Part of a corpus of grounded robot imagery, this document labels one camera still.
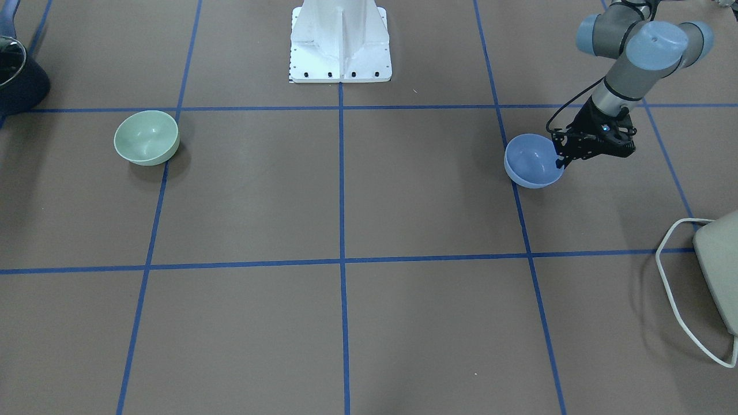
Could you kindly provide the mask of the green bowl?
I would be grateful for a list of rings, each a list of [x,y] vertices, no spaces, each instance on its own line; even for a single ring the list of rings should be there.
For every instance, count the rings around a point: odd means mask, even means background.
[[[122,121],[114,133],[114,150],[124,160],[150,167],[171,159],[180,145],[179,126],[164,111],[140,111]]]

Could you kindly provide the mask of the dark blue lidded saucepan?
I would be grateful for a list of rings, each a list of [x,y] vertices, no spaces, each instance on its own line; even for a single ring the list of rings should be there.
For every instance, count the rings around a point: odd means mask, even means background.
[[[32,110],[47,97],[50,79],[17,39],[15,15],[19,1],[5,1],[1,15],[1,115]]]

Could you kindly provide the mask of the cream and chrome toaster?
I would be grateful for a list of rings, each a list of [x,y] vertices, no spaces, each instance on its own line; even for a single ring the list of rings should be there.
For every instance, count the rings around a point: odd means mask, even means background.
[[[737,334],[737,212],[705,224],[693,238],[699,266],[727,331]]]

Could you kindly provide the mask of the blue bowl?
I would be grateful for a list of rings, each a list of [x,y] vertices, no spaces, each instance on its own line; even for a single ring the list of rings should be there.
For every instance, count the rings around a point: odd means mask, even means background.
[[[503,165],[508,177],[519,186],[538,189],[564,175],[553,141],[538,134],[520,134],[505,148]]]

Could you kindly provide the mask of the white central pedestal column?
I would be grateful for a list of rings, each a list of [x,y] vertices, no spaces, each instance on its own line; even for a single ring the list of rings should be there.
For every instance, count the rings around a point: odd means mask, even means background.
[[[387,11],[374,1],[305,1],[293,8],[288,79],[296,84],[388,82]]]

